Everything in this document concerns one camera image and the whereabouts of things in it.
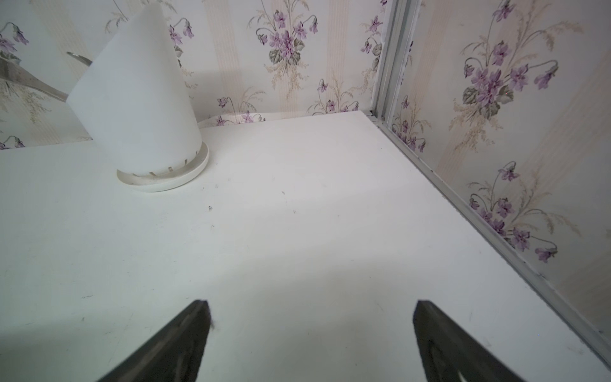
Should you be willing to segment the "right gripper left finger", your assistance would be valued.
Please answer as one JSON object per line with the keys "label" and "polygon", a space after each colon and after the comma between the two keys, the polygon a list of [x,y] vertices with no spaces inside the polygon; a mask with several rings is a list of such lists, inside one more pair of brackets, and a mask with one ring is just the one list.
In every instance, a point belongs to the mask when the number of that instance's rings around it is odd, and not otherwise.
{"label": "right gripper left finger", "polygon": [[195,381],[212,315],[205,300],[191,302],[102,381]]}

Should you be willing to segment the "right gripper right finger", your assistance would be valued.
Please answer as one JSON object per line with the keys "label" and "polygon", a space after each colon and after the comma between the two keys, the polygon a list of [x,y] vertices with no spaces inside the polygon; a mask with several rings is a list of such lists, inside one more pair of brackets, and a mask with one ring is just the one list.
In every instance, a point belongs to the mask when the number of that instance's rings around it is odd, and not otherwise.
{"label": "right gripper right finger", "polygon": [[433,302],[417,302],[413,324],[428,381],[523,380]]}

